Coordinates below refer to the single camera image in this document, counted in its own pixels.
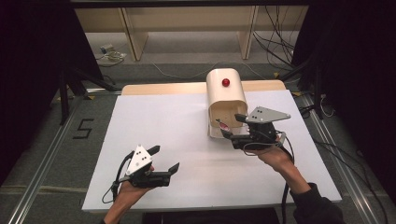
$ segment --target sleeve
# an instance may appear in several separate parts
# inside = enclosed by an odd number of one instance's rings
[[[290,192],[297,208],[294,211],[294,218],[299,224],[311,223],[345,223],[343,212],[329,199],[321,197],[318,187],[314,183],[309,183],[311,190],[294,194]]]

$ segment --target floor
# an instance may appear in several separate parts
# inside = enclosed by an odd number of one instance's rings
[[[271,34],[259,33],[260,36],[266,38],[270,38]],[[285,39],[289,38],[293,45],[298,32],[284,32],[284,36]],[[284,74],[287,72],[282,69],[285,65],[268,55],[255,40],[252,41],[248,60],[242,60],[236,34],[232,32],[149,34],[140,62],[131,60],[124,34],[87,34],[87,37],[96,58],[99,59],[103,56],[99,50],[101,46],[112,44],[116,51],[126,54],[122,62],[123,65],[154,66],[164,76],[181,76],[181,74],[175,74],[175,70],[170,70],[171,72],[166,70],[168,64],[186,64],[186,66],[211,64],[216,66],[235,63],[245,66],[252,73],[262,75],[261,71],[252,69],[254,64],[276,63],[281,68],[276,68],[274,72],[265,74],[266,77],[271,78],[275,73]],[[277,47],[277,44],[271,44],[270,49],[281,59],[287,60],[283,49]],[[99,59],[98,63],[109,66],[114,62]],[[195,69],[193,73],[184,75],[194,76],[205,72],[206,69]],[[112,78],[110,70],[103,67],[103,71],[109,79]],[[297,77],[291,78],[285,83],[289,90],[297,91],[297,79]],[[128,82],[128,80],[117,79],[114,81]],[[89,88],[94,88],[94,86],[90,86],[90,83],[87,85]],[[67,130],[63,130],[59,126],[60,103],[58,97],[54,96],[51,111],[46,115],[31,148],[21,155],[7,181],[0,188],[0,223],[97,223],[101,219],[102,215],[82,212],[81,206],[91,180],[92,170],[96,164],[95,158],[100,152],[102,143],[92,139],[103,139],[106,135],[106,126],[111,119],[111,106],[114,105],[116,98],[115,94],[103,94],[96,95],[95,100],[90,101],[87,99],[72,100],[71,96],[70,103],[74,109],[74,120],[70,121],[70,127]],[[297,106],[310,105],[310,100],[309,94],[295,98]],[[330,114],[331,106],[324,106],[325,111]],[[343,196],[343,201],[338,205],[344,212],[345,221],[352,224],[386,223],[383,214],[385,211],[388,223],[396,223],[394,203],[382,189],[375,175],[364,162],[364,158],[359,156],[359,151],[340,118],[335,114],[335,116],[324,116],[324,120],[318,121],[315,113],[305,114],[305,116],[308,115],[305,123],[314,138],[324,141],[323,139],[327,136],[327,139],[330,139],[329,142],[335,143],[350,154],[352,159],[345,153],[341,153],[341,156],[351,168],[356,170],[359,175],[363,175],[361,166],[367,172],[372,190],[367,188],[364,181],[360,180],[356,174],[349,175],[347,171],[349,168],[338,164],[339,161],[328,150],[318,146],[318,151]],[[101,121],[92,123],[92,128],[98,132],[92,132],[92,137],[86,141],[78,141],[74,137],[80,135],[77,131],[79,122],[82,119],[90,118]],[[59,138],[61,132],[64,132],[64,137]],[[53,149],[56,149],[57,153],[51,155]],[[336,155],[340,154],[335,148],[330,148],[330,150]],[[41,162],[44,159],[48,159],[50,167],[43,167]],[[353,176],[353,182],[356,182],[357,188],[350,187],[346,179],[348,176]],[[355,194],[360,194],[363,197],[356,197]],[[379,198],[383,208],[375,197]],[[293,209],[293,205],[288,205],[288,223],[295,223],[292,218]],[[276,208],[276,211],[281,217],[279,207]],[[20,218],[13,218],[11,215],[20,215]],[[129,213],[122,223],[141,223],[141,217],[142,214]]]

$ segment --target hand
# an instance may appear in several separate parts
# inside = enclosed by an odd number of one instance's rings
[[[132,207],[132,205],[137,203],[137,201],[139,201],[139,199],[151,189],[153,188],[135,188],[129,181],[122,182],[119,195],[104,218],[105,223],[119,223],[122,216]]]
[[[270,165],[279,172],[288,183],[290,190],[295,194],[307,192],[311,189],[300,174],[297,167],[286,152],[276,146],[270,146],[263,150],[245,150],[248,153],[256,154],[259,159]]]
[[[282,172],[290,165],[293,166],[290,157],[286,152],[276,146],[270,146],[263,150],[245,150],[250,154],[255,154],[258,158],[271,166],[275,171]]]

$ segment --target table surface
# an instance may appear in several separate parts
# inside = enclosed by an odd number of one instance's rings
[[[248,111],[261,105],[291,114],[291,119],[276,121],[274,125],[287,133],[296,166],[307,181],[318,184],[324,197],[333,202],[341,201],[299,110],[282,82],[242,83]],[[122,159],[138,144],[145,148],[161,146],[160,152],[153,156],[156,171],[166,171],[177,162],[180,167],[169,187],[151,190],[134,205],[133,211],[235,209],[281,204],[283,178],[256,157],[233,149],[229,140],[209,137],[207,117],[205,83],[125,87],[116,102],[82,210],[108,210],[111,203],[102,203],[102,197]],[[109,200],[111,194],[105,197],[105,201]],[[287,202],[292,203],[292,198],[288,197]]]

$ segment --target gray carpet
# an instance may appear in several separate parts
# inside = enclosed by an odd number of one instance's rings
[[[213,68],[214,64],[157,65],[164,73],[174,76],[193,77],[194,75]],[[254,74],[250,68],[241,63],[215,65],[216,68],[235,68],[239,72],[242,80],[273,79],[274,72],[278,72],[278,69],[275,69],[269,64],[249,64],[248,66],[261,76],[259,77],[257,74]],[[127,84],[205,81],[207,73],[202,73],[200,76],[194,78],[167,77],[161,74],[152,64],[119,64],[113,67],[102,67],[101,69],[103,74],[114,80],[116,86],[119,87]],[[96,88],[96,86],[90,82],[84,83],[88,88]],[[291,82],[287,84],[287,87],[295,91],[296,83],[297,82]],[[82,212],[81,206],[106,135],[106,128],[110,122],[116,98],[116,95],[101,95],[95,96],[92,100],[84,100],[81,103],[73,119],[71,128],[66,134],[64,142],[47,173],[44,183],[24,223],[96,223],[102,217],[102,215]],[[296,98],[296,104],[297,106],[303,106],[301,97]],[[84,132],[78,131],[78,125],[82,119],[93,119],[92,121],[84,122],[84,127],[91,128],[92,131],[88,138],[76,139],[75,137],[85,134]],[[55,96],[51,104],[51,109],[49,109],[46,119],[44,119],[35,139],[32,141],[31,147],[23,153],[7,181],[1,188],[0,223],[7,223],[9,215],[23,194],[23,190],[30,183],[35,170],[59,129],[60,120],[60,102],[57,101],[57,97]],[[396,208],[394,204],[390,201],[381,185],[375,179],[374,174],[367,167],[364,159],[357,156],[356,146],[343,126],[342,121],[336,116],[333,116],[331,118],[325,117],[325,122],[336,144],[365,165],[370,181],[373,184],[373,189],[387,209],[389,223],[396,223]],[[318,138],[318,131],[312,119],[305,119],[305,123],[311,135],[314,138]],[[347,189],[334,166],[332,156],[320,147],[318,147],[318,151],[329,169],[334,183],[343,195],[344,200],[338,205],[344,211],[346,222],[352,224],[362,223],[361,216],[348,195]],[[356,162],[347,160],[347,163],[361,174],[361,168]],[[361,185],[375,213],[381,220],[381,223],[383,223],[382,211],[377,201],[370,190],[364,187],[362,183]],[[288,223],[295,223],[292,218],[293,209],[293,205],[288,205]],[[276,211],[280,216],[279,207],[276,208]],[[141,214],[127,214],[122,223],[141,223]]]

